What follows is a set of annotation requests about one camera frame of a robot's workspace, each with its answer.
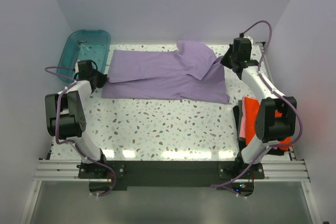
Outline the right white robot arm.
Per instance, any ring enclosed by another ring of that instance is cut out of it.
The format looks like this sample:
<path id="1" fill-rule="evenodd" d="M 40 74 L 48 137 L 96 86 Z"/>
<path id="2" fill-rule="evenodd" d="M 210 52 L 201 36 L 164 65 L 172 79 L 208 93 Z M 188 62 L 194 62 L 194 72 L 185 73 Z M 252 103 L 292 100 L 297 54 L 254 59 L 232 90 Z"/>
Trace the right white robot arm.
<path id="1" fill-rule="evenodd" d="M 233 40 L 221 59 L 223 66 L 248 85 L 259 104 L 254 136 L 240 151 L 242 161 L 234 165 L 234 173 L 239 178 L 250 175 L 253 171 L 251 164 L 260 163 L 271 148 L 291 145 L 286 139 L 293 136 L 296 127 L 296 99 L 284 96 L 271 83 L 262 73 L 260 62 L 251 59 L 251 50 L 251 40 L 241 35 Z"/>

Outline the purple t shirt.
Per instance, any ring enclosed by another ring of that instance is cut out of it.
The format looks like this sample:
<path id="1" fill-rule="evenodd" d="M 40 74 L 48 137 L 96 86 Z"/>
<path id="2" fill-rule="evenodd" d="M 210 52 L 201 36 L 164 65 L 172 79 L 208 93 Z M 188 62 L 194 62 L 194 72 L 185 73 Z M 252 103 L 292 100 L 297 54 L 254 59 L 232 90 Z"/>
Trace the purple t shirt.
<path id="1" fill-rule="evenodd" d="M 221 58 L 201 42 L 176 46 L 167 52 L 114 50 L 102 97 L 228 104 Z"/>

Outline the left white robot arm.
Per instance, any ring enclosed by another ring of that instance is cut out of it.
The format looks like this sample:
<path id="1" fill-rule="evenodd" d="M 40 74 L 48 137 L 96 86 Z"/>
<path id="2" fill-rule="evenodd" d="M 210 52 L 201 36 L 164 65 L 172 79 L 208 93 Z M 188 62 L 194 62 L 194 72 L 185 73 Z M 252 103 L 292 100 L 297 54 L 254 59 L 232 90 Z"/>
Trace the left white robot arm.
<path id="1" fill-rule="evenodd" d="M 73 68 L 47 67 L 49 74 L 71 81 L 62 91 L 45 96 L 46 126 L 58 145 L 70 145 L 83 164 L 91 164 L 90 171 L 97 178 L 108 174 L 102 150 L 87 134 L 84 102 L 108 81 L 93 60 L 79 60 Z"/>

